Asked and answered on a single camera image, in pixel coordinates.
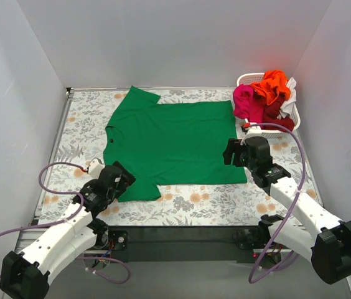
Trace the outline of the green t-shirt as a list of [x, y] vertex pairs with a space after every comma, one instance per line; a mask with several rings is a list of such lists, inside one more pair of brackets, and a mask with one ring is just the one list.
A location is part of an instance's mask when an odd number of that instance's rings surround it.
[[228, 140], [236, 138], [231, 101], [159, 100], [131, 87], [105, 128], [105, 164], [117, 161], [136, 179], [120, 202], [154, 201], [165, 185], [247, 182], [243, 168], [223, 162]]

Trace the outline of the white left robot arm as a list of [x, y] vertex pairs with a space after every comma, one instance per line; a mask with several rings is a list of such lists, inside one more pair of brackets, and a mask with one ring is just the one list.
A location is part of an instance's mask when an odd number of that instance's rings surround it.
[[108, 226], [98, 219], [135, 182], [119, 162], [87, 169], [87, 182], [69, 204], [59, 224], [49, 227], [20, 253], [2, 261], [0, 289], [11, 298], [45, 298], [56, 276], [84, 251], [102, 249], [109, 241]]

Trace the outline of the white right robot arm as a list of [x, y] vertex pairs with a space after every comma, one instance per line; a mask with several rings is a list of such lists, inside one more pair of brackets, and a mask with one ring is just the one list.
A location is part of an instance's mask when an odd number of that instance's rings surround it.
[[331, 214], [300, 190], [290, 173], [273, 162], [266, 138], [230, 139], [223, 158], [226, 165], [245, 167], [254, 183], [302, 224], [294, 226], [287, 216], [262, 216], [258, 231], [262, 246], [286, 246], [308, 260], [325, 283], [351, 276], [351, 221]]

